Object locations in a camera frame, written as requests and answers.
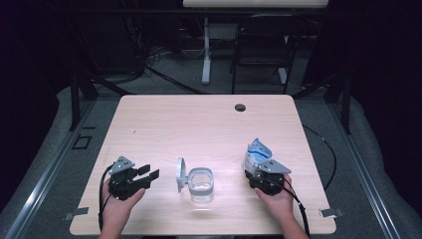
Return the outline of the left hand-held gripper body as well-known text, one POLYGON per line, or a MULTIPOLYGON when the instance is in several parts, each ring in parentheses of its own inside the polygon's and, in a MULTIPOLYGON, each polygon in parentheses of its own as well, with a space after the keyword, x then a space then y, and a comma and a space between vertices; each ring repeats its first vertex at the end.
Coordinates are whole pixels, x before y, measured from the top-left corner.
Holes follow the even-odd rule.
POLYGON ((110 175, 108 192, 119 200, 127 200, 142 186, 139 179, 135 180, 139 169, 135 167, 134 162, 124 156, 116 160, 108 173, 110 175))

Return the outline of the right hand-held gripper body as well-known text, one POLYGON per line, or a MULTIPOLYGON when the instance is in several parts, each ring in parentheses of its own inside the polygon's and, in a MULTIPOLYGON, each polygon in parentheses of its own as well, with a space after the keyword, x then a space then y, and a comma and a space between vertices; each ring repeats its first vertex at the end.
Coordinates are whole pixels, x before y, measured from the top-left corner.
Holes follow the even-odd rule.
POLYGON ((278 194, 284 188, 285 175, 291 172, 276 160, 269 159, 255 170, 253 186, 258 187, 267 195, 278 194))

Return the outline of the white and blue pouch bag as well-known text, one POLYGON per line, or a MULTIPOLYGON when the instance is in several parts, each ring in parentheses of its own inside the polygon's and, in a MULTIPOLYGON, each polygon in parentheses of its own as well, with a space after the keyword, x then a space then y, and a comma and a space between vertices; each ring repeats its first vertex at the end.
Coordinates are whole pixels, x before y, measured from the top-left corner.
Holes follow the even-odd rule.
POLYGON ((254 174, 258 166, 267 162, 272 156, 272 151, 255 138, 247 147, 243 167, 247 172, 254 174))

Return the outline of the clear jar with grey lid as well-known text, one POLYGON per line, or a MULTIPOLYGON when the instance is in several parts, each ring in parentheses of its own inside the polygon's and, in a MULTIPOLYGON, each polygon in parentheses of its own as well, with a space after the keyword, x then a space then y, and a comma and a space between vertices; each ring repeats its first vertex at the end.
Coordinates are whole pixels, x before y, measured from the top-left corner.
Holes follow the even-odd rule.
POLYGON ((177 191, 187 186, 191 201, 197 204, 209 203, 214 195, 214 174, 210 168, 195 167, 187 170, 183 157, 176 162, 176 183, 177 191))

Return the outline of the person's right hand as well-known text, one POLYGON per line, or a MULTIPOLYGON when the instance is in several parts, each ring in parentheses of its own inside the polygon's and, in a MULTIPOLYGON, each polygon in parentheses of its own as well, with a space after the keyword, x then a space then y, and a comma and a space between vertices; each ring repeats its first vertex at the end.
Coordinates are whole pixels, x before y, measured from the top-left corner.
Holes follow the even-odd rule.
POLYGON ((285 189, 275 195, 268 195, 259 188, 255 188, 255 192, 279 223, 285 223, 295 218, 293 197, 285 189))

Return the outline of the person's left hand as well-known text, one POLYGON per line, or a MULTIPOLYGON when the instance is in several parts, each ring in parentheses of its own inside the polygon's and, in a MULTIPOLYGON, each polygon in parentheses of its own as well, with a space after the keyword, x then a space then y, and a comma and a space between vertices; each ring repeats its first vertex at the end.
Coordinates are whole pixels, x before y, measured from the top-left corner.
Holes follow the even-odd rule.
POLYGON ((143 188, 135 192, 131 197, 125 201, 118 200, 110 195, 108 192, 108 181, 103 186, 103 201, 105 203, 103 211, 103 229, 124 229, 132 208, 141 200, 145 190, 143 188))

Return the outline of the grey tape strip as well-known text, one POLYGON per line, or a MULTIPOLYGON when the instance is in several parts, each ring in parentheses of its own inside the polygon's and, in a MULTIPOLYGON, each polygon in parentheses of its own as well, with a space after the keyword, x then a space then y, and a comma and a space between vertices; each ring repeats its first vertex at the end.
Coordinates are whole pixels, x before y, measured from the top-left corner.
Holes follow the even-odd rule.
POLYGON ((75 209, 73 212, 68 212, 65 214, 64 216, 64 220, 65 221, 70 221, 72 220, 75 216, 79 216, 79 215, 85 215, 89 212, 89 208, 88 207, 83 207, 83 208, 77 208, 75 209))
POLYGON ((340 208, 321 209, 319 215, 322 217, 337 218, 343 215, 343 211, 340 208))

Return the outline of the black metal stand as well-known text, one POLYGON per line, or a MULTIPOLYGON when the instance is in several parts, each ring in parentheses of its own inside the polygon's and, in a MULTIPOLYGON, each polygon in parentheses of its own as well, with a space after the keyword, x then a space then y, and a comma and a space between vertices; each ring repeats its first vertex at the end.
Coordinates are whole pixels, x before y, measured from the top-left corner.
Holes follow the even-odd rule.
POLYGON ((90 72, 76 72, 71 77, 72 124, 70 130, 74 130, 80 122, 80 93, 83 93, 88 101, 94 101, 99 95, 92 82, 90 72))
POLYGON ((348 74, 335 74, 329 82, 324 100, 329 104, 341 103, 340 123, 347 134, 350 134, 349 115, 351 98, 351 78, 348 74))

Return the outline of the white desk leg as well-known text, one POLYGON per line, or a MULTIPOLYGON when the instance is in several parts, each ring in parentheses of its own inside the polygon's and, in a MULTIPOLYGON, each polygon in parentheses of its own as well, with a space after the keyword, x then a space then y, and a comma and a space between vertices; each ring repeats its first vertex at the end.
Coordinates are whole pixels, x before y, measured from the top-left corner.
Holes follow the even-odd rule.
POLYGON ((210 39, 208 18, 204 19, 204 61, 202 71, 202 84, 210 83, 211 57, 210 57, 210 39))

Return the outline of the black folding chair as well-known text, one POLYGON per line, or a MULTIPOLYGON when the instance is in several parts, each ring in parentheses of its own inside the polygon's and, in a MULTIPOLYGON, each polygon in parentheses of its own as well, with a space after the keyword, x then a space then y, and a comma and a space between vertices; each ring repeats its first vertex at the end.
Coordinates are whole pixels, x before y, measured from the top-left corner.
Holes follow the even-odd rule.
POLYGON ((300 39, 308 29, 299 15, 254 14, 243 19, 236 28, 230 73, 231 93, 236 91, 237 68, 272 68, 274 74, 285 69, 281 86, 287 92, 300 39))

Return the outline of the black floor socket frame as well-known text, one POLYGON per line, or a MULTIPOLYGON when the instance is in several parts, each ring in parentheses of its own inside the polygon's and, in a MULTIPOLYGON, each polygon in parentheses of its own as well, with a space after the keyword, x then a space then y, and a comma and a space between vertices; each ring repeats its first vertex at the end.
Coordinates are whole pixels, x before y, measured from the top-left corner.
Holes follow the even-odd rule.
POLYGON ((92 137, 90 135, 79 135, 74 142, 72 149, 87 149, 91 143, 92 137))

